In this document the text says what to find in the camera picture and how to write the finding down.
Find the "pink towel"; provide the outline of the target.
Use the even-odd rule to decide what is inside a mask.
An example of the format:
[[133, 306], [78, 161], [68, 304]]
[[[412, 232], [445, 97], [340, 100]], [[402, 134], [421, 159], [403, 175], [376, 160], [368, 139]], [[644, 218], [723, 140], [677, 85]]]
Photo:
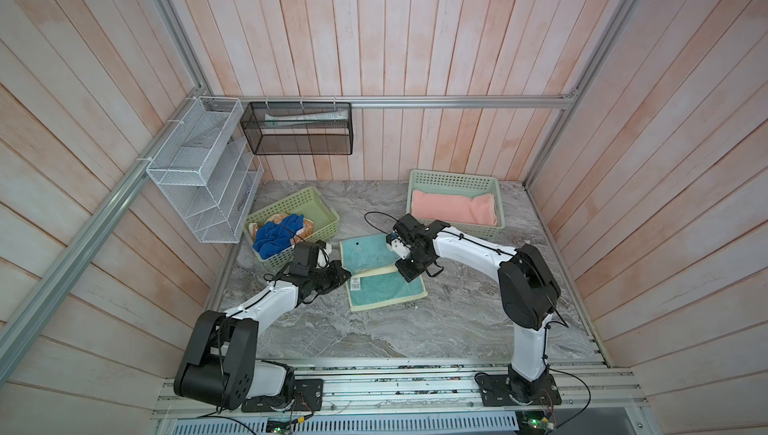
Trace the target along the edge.
[[475, 197], [425, 193], [414, 190], [409, 212], [415, 218], [441, 220], [481, 226], [496, 226], [495, 198], [492, 194]]

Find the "blue towel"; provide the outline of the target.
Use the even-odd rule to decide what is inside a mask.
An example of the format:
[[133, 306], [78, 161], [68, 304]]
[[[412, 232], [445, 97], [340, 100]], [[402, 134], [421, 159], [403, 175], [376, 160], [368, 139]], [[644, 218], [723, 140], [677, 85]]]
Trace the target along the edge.
[[253, 249], [262, 258], [269, 259], [291, 248], [303, 240], [300, 231], [304, 228], [303, 215], [290, 214], [279, 222], [267, 221], [256, 229]]

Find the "pale yellow teal towel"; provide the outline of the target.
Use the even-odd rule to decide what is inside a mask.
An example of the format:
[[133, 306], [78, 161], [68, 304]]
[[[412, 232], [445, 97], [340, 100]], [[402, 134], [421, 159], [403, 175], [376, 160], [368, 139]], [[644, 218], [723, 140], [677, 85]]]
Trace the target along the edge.
[[384, 234], [340, 241], [341, 263], [351, 277], [346, 282], [350, 310], [363, 312], [416, 301], [428, 295], [421, 277], [407, 282], [395, 267], [399, 260]]

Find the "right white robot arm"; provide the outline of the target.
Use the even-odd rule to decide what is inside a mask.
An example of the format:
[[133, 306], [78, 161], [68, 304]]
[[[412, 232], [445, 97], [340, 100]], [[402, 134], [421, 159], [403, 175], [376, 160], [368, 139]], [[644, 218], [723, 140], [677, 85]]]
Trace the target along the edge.
[[532, 245], [502, 246], [467, 235], [455, 227], [432, 224], [385, 236], [408, 282], [442, 273], [441, 259], [478, 271], [495, 281], [501, 305], [514, 328], [511, 373], [533, 383], [547, 372], [546, 327], [555, 314], [561, 291], [540, 252]]

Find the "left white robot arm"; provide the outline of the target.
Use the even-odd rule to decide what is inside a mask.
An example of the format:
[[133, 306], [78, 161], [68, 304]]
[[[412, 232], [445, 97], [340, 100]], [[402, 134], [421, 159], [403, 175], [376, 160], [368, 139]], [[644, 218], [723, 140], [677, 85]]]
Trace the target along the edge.
[[204, 312], [174, 378], [174, 394], [219, 410], [235, 410], [252, 399], [275, 410], [288, 407], [295, 398], [295, 370], [259, 361], [258, 339], [306, 298], [328, 294], [350, 278], [338, 260], [315, 268], [294, 263], [242, 304], [224, 312]]

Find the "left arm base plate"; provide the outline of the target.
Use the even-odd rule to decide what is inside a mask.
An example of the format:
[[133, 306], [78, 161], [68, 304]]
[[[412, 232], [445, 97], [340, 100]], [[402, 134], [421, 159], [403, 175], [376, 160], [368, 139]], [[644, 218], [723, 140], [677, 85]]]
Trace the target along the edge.
[[256, 396], [245, 400], [243, 413], [284, 413], [291, 410], [314, 413], [321, 410], [324, 381], [320, 378], [289, 381], [275, 396]]

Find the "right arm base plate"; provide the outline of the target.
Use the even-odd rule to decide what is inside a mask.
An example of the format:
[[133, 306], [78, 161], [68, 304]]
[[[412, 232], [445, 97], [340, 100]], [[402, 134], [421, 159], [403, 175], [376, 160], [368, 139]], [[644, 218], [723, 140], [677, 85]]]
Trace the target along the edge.
[[513, 373], [512, 375], [490, 375], [476, 373], [475, 383], [480, 390], [485, 407], [529, 406], [542, 404], [557, 406], [562, 398], [554, 377], [545, 372], [533, 382]]

